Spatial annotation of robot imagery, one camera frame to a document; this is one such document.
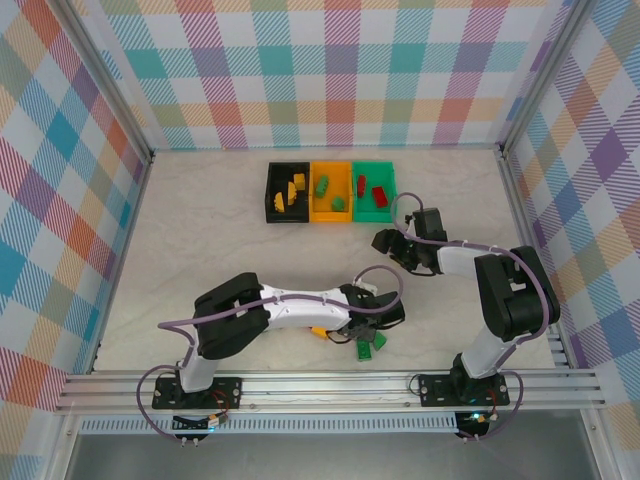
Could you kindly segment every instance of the plaid backdrop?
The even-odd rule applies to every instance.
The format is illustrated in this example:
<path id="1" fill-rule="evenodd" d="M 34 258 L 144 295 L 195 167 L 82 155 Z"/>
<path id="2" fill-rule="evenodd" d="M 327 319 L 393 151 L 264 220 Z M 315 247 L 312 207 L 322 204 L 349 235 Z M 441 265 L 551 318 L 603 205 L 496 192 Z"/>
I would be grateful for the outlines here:
<path id="1" fill-rule="evenodd" d="M 578 363 L 603 373 L 637 477 L 639 92 L 640 0 L 601 0 L 512 155 Z"/>
<path id="2" fill-rule="evenodd" d="M 545 39 L 538 21 L 567 10 L 562 0 L 74 3 L 152 143 L 172 149 L 495 143 L 560 26 Z"/>
<path id="3" fill-rule="evenodd" d="M 143 163 L 45 1 L 0 12 L 0 479 L 25 480 L 89 353 Z"/>

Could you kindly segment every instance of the metal frame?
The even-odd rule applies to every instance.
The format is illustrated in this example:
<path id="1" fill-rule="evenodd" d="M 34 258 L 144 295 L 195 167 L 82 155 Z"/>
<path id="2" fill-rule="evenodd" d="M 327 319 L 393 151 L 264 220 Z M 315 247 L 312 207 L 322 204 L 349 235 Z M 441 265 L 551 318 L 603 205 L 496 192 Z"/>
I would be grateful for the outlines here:
<path id="1" fill-rule="evenodd" d="M 540 67 L 533 85 L 527 92 L 520 109 L 516 113 L 516 117 L 513 119 L 511 129 L 507 133 L 504 142 L 504 151 L 507 152 L 507 155 L 525 132 L 544 94 L 555 80 L 558 71 L 569 55 L 575 39 L 582 31 L 582 27 L 589 19 L 598 1 L 599 0 L 574 1 L 573 7 L 567 15 L 562 29 L 549 49 L 549 55 Z"/>
<path id="2" fill-rule="evenodd" d="M 138 221 L 138 216 L 140 215 L 140 208 L 142 207 L 142 201 L 144 200 L 144 194 L 147 191 L 147 186 L 149 185 L 149 178 L 151 177 L 151 170 L 153 169 L 153 159 L 155 156 L 152 156 L 149 160 L 149 163 L 145 166 L 145 171 L 142 174 L 142 181 L 140 182 L 140 192 L 138 193 L 138 201 L 136 202 L 135 207 L 133 208 L 133 215 L 131 217 L 131 224 L 129 225 L 129 230 L 127 231 L 127 236 L 124 240 L 124 246 L 122 247 L 122 254 L 120 255 L 120 261 L 116 265 L 116 272 L 113 277 L 113 285 L 111 287 L 111 291 L 109 292 L 109 297 L 107 298 L 107 302 L 105 304 L 104 313 L 102 314 L 102 320 L 98 322 L 98 332 L 91 339 L 91 343 L 89 345 L 89 354 L 85 359 L 82 371 L 86 373 L 91 373 L 93 370 L 93 364 L 98 356 L 98 349 L 100 348 L 100 341 L 104 336 L 104 331 L 107 328 L 107 318 L 109 318 L 109 314 L 111 313 L 111 307 L 113 307 L 113 300 L 116 296 L 116 291 L 118 289 L 118 284 L 120 283 L 120 277 L 122 277 L 122 270 L 124 269 L 124 264 L 127 259 L 127 253 L 129 252 L 129 245 L 131 244 L 131 238 L 133 237 L 133 232 L 136 227 L 136 222 Z"/>
<path id="3" fill-rule="evenodd" d="M 70 5 L 68 0 L 47 0 L 47 2 L 80 54 L 82 62 L 91 73 L 98 90 L 104 95 L 136 152 L 147 163 L 151 163 L 153 149 L 147 142 L 138 121 L 120 93 L 116 81 L 111 76 L 107 64 L 93 43 L 75 8 Z"/>
<path id="4" fill-rule="evenodd" d="M 540 245 L 533 233 L 531 223 L 527 219 L 524 199 L 516 186 L 517 181 L 513 174 L 511 165 L 500 149 L 495 150 L 495 155 L 496 162 L 498 163 L 498 170 L 502 177 L 505 193 L 507 194 L 507 200 L 511 207 L 511 212 L 516 225 L 518 238 L 521 242 L 531 245 L 539 251 Z M 567 366 L 573 367 L 571 368 L 573 371 L 579 371 L 575 368 L 578 363 L 575 358 L 575 354 L 571 349 L 571 343 L 568 340 L 569 336 L 564 329 L 563 323 L 558 322 L 551 328 L 558 335 L 558 340 L 563 345 L 562 353 L 565 356 Z M 591 444 L 591 450 L 594 458 L 596 459 L 596 464 L 600 470 L 602 478 L 607 480 L 631 478 L 629 475 L 623 475 L 623 472 L 616 461 L 614 448 L 612 447 L 612 444 L 615 444 L 615 438 L 611 433 L 613 431 L 612 425 L 606 410 L 582 409 L 581 414 L 585 431 L 587 432 L 589 443 Z"/>

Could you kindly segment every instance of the black mounting plate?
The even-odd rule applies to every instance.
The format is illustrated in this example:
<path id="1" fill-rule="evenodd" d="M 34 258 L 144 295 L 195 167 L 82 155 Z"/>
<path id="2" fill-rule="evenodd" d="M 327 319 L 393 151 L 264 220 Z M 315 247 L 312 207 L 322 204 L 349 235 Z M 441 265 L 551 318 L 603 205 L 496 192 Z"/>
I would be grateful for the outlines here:
<path id="1" fill-rule="evenodd" d="M 213 393 L 222 402 L 218 404 Z M 185 393 L 180 385 L 180 377 L 164 376 L 156 379 L 155 392 L 151 402 L 154 410 L 212 410 L 229 408 L 237 410 L 242 397 L 242 379 L 239 377 L 214 378 L 211 386 L 200 392 Z"/>
<path id="2" fill-rule="evenodd" d="M 506 382 L 500 376 L 499 384 L 491 390 L 496 396 L 496 405 L 509 405 L 509 392 Z M 487 395 L 480 397 L 474 403 L 462 403 L 455 393 L 450 375 L 420 375 L 418 377 L 418 392 L 420 393 L 420 405 L 423 407 L 493 407 L 493 399 L 487 391 Z"/>

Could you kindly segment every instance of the table surface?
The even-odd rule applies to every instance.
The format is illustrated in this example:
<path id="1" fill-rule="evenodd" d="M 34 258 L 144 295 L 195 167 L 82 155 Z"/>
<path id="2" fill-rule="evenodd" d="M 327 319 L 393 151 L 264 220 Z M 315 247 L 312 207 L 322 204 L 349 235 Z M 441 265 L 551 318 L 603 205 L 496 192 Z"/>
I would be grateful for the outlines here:
<path id="1" fill-rule="evenodd" d="M 323 290 L 350 282 L 373 264 L 394 265 L 370 244 L 383 224 L 266 224 L 270 161 L 393 161 L 398 192 L 438 207 L 450 239 L 518 246 L 494 153 L 490 150 L 304 149 L 159 153 L 140 209 L 111 313 L 98 370 L 146 369 L 181 359 L 181 337 L 158 322 L 191 318 L 193 301 L 253 271 L 261 283 Z M 400 202 L 404 215 L 416 205 Z M 406 322 L 387 344 L 358 362 L 355 344 L 335 345 L 308 329 L 265 332 L 220 368 L 247 370 L 448 369 L 483 326 L 475 281 L 401 271 Z M 379 293 L 395 290 L 385 272 L 367 275 Z M 506 363 L 552 368 L 546 338 Z"/>

